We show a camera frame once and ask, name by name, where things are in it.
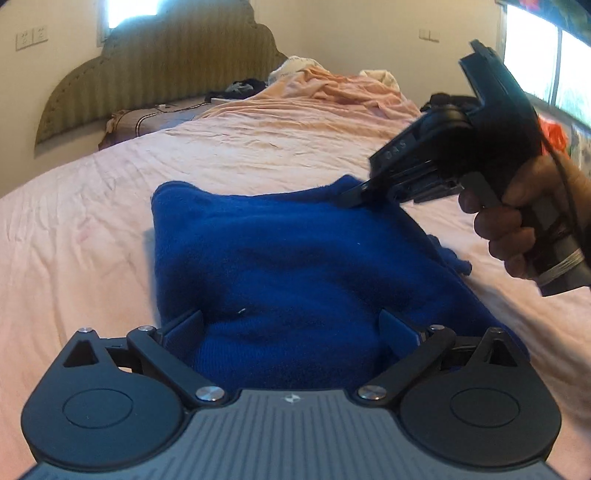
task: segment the pink bed sheet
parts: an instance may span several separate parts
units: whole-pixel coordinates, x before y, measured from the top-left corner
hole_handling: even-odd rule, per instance
[[[258,96],[52,170],[0,200],[0,478],[33,459],[20,411],[80,326],[123,336],[158,323],[150,196],[167,180],[220,194],[306,189],[350,173],[419,115],[367,77],[306,70]],[[552,299],[509,278],[454,199],[409,206],[429,233],[472,261],[470,286],[526,341],[564,414],[550,463],[591,477],[591,294]]]

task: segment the light switch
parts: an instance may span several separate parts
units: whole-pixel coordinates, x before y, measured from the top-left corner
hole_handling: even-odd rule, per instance
[[[17,50],[22,50],[33,45],[33,29],[17,33]]]

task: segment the headboard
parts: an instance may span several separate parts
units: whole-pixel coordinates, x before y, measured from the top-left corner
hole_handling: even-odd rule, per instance
[[[114,29],[100,57],[70,72],[47,101],[39,144],[118,110],[266,80],[284,60],[248,0],[163,0],[154,17]]]

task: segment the white wall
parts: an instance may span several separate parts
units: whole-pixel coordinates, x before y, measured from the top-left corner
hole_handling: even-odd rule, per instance
[[[100,122],[35,150],[37,126],[53,89],[78,65],[100,55],[100,0],[9,0],[0,9],[0,197],[35,176],[97,150]],[[257,20],[288,55],[300,50],[299,0],[256,0]],[[49,41],[15,51],[15,35],[48,25]]]
[[[457,64],[474,38],[496,47],[494,0],[303,0],[304,53],[341,74],[387,69],[422,105],[432,93],[471,93]],[[421,28],[441,42],[421,40]]]

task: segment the silver bolt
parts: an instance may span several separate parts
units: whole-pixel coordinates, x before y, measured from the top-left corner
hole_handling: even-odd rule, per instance
[[[195,396],[203,401],[218,401],[221,400],[225,394],[226,392],[224,392],[223,388],[210,385],[209,387],[201,387],[197,390]]]
[[[359,395],[364,400],[381,400],[386,397],[388,392],[384,387],[379,385],[365,385],[357,390]]]

